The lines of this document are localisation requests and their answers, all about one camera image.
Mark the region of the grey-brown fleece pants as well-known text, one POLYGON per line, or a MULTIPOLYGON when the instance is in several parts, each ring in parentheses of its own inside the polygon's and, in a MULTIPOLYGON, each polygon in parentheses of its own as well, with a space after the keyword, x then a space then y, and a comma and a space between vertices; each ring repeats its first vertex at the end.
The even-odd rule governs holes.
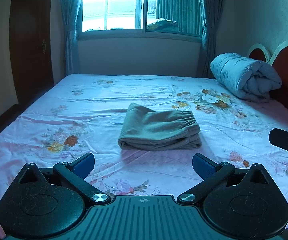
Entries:
POLYGON ((123 150, 167 151, 201 147, 200 127, 191 111, 154 111, 131 103, 118 144, 123 150))

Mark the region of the floral pink bed sheet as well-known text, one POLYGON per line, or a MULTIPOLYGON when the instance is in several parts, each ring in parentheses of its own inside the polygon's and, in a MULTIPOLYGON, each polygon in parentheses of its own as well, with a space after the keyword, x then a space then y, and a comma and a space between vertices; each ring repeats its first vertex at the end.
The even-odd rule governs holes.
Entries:
POLYGON ((0 133, 0 199, 25 163, 88 152, 86 180, 109 196, 177 196, 200 182, 199 152, 237 168, 262 164, 288 202, 288 151, 270 144, 274 128, 288 131, 282 104, 241 100, 216 80, 69 75, 0 133))

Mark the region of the rolled grey-blue quilt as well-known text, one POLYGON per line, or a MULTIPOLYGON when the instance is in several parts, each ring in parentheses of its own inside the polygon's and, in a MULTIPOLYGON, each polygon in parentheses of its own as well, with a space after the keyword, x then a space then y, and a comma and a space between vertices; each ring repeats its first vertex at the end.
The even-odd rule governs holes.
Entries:
POLYGON ((236 97, 252 102, 267 102, 269 92, 281 88, 282 80, 268 63, 236 53, 220 54, 210 63, 216 80, 236 97))

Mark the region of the dark wooden door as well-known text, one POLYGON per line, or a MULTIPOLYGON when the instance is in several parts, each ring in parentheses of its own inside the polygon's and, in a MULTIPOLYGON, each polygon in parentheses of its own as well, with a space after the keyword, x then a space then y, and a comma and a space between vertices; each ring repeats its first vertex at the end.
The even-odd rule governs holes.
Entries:
POLYGON ((9 53, 21 105, 36 100, 54 85, 50 10, 51 0, 11 0, 9 53))

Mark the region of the right blue curtain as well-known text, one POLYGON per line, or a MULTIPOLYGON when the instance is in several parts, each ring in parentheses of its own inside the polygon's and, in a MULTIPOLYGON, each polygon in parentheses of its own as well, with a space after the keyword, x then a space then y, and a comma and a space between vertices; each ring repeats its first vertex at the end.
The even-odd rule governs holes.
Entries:
POLYGON ((211 78, 210 63, 215 58, 216 36, 225 0, 200 0, 202 35, 197 76, 211 78))

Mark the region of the blue curtain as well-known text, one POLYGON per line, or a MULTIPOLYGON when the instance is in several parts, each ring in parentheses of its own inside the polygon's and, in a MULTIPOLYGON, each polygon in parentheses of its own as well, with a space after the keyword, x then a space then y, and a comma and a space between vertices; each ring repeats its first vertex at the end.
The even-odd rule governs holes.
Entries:
POLYGON ((64 27, 65 75, 80 72, 77 46, 77 17, 82 0, 60 0, 64 27))
POLYGON ((200 0, 202 35, 197 76, 211 78, 210 63, 215 58, 216 36, 225 0, 200 0))

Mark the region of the left blue curtain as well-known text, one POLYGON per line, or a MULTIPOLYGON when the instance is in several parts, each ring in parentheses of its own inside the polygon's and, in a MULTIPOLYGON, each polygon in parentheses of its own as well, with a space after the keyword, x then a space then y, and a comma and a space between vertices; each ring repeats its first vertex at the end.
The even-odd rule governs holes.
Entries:
POLYGON ((82 0, 60 0, 64 27, 65 75, 80 72, 77 46, 77 17, 82 0))

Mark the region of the window with frame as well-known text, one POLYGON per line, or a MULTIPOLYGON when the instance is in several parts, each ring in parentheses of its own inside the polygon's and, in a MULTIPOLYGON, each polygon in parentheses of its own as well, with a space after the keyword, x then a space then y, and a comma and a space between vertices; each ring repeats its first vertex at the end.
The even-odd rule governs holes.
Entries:
POLYGON ((82 0, 79 38, 109 33, 166 33, 200 37, 200 0, 82 0))

